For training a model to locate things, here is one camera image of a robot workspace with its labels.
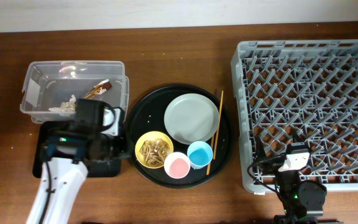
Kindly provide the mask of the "yellow bowl with food scraps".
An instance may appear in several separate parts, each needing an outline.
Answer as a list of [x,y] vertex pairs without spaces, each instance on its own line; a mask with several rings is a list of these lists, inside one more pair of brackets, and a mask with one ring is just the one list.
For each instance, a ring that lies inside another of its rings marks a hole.
[[143,134],[135,144],[136,160],[149,169],[163,167],[166,158],[172,152],[172,140],[159,131],[150,131]]

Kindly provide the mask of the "white tissue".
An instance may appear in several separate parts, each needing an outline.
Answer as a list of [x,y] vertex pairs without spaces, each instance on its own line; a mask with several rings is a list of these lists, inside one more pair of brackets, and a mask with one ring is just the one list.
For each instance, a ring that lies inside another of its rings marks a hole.
[[48,109],[51,112],[58,113],[60,116],[71,116],[76,111],[76,97],[71,95],[67,102],[62,102],[59,107]]

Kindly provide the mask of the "brown gold coffee wrapper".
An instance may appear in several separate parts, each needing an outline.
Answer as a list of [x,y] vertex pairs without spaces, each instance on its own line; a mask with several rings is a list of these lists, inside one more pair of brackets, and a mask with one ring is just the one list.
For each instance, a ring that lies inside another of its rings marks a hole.
[[109,79],[105,79],[100,83],[98,83],[97,85],[95,85],[93,89],[86,94],[85,99],[91,100],[95,96],[102,95],[103,93],[107,92],[111,88],[112,88],[111,82],[109,81]]

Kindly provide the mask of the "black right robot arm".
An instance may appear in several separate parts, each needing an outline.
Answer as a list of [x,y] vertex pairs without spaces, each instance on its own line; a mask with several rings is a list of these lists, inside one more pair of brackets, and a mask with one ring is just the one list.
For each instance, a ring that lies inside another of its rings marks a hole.
[[257,137],[255,165],[264,174],[273,174],[273,191],[283,204],[284,214],[275,215],[274,223],[318,223],[323,215],[327,189],[313,180],[301,180],[299,171],[308,165],[312,150],[297,135],[286,146],[285,152],[268,158],[262,140]]

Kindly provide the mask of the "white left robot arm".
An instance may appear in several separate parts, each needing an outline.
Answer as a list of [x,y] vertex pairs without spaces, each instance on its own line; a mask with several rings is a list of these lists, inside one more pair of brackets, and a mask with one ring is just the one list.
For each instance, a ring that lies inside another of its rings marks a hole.
[[27,218],[27,223],[67,223],[76,196],[87,177],[115,177],[121,171],[121,160],[134,152],[133,143],[125,137],[113,146],[124,153],[118,159],[98,161],[88,169],[83,162],[74,164],[69,158],[53,157],[42,161],[42,144],[52,128],[63,126],[59,121],[47,121],[40,127],[33,174],[40,177],[40,186]]

